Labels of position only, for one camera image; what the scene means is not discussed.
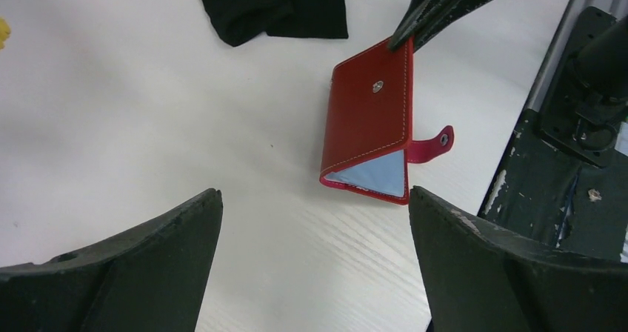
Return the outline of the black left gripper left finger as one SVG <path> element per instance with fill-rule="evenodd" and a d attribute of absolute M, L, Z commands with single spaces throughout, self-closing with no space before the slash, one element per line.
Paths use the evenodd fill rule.
<path fill-rule="evenodd" d="M 221 192 L 42 264 L 1 269 L 3 331 L 194 331 L 221 230 Z"/>

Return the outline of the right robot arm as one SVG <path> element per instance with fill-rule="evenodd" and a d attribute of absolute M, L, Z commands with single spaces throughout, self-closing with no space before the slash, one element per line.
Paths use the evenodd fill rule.
<path fill-rule="evenodd" d="M 493 0 L 411 0 L 388 42 L 425 45 Z M 608 167 L 627 117 L 627 0 L 569 0 L 527 100 L 540 137 L 596 167 Z"/>

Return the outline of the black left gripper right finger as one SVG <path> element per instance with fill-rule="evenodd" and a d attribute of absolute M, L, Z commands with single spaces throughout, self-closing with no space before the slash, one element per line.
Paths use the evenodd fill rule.
<path fill-rule="evenodd" d="M 422 187 L 410 227 L 436 331 L 625 331 L 627 265 L 553 248 Z"/>

